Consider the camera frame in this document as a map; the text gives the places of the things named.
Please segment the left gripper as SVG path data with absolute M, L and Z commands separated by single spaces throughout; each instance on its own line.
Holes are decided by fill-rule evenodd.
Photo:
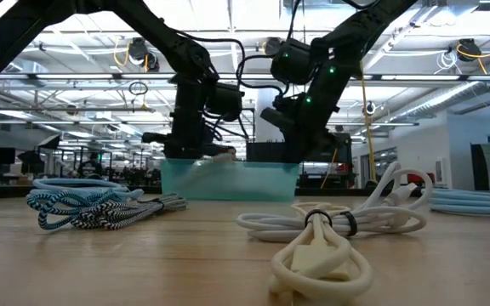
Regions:
M 220 82 L 200 82 L 184 76 L 173 76 L 171 83 L 177 86 L 171 132 L 144 133 L 146 144 L 163 145 L 168 159 L 196 160 L 204 156 L 217 156 L 231 152 L 230 146 L 215 144 L 214 127 L 204 118 L 205 114 L 226 122 L 236 120 L 236 86 Z

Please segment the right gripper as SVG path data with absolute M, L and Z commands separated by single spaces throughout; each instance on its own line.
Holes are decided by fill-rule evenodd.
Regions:
M 351 164 L 348 133 L 332 133 L 328 130 L 329 117 L 334 104 L 323 105 L 320 101 L 303 101 L 294 113 L 289 129 L 289 162 L 338 162 Z

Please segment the translucent green plastic bin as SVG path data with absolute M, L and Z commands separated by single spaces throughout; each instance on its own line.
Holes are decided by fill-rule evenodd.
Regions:
M 167 159 L 160 166 L 162 191 L 199 201 L 294 199 L 299 166 L 291 163 Z

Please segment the black box with antennas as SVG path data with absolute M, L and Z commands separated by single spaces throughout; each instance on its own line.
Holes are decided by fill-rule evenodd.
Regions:
M 289 163 L 284 142 L 248 142 L 246 160 L 248 162 Z

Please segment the white building column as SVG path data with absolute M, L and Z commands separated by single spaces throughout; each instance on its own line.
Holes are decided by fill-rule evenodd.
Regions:
M 281 131 L 260 116 L 264 109 L 272 107 L 272 103 L 277 94 L 278 92 L 275 89 L 262 88 L 258 90 L 254 112 L 254 133 L 256 142 L 266 143 L 284 141 Z

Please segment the long ceiling light strip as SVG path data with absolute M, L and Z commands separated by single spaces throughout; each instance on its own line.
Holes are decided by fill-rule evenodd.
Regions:
M 0 80 L 169 80 L 174 74 L 171 73 L 3 73 Z M 490 82 L 490 75 L 383 75 L 373 74 L 364 76 L 366 81 L 382 82 Z

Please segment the silver ceiling duct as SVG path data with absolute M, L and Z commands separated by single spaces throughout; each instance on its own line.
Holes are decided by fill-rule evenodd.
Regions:
M 405 117 L 434 115 L 485 93 L 490 93 L 489 82 L 465 82 L 452 88 L 437 89 L 387 116 L 383 122 L 398 122 Z

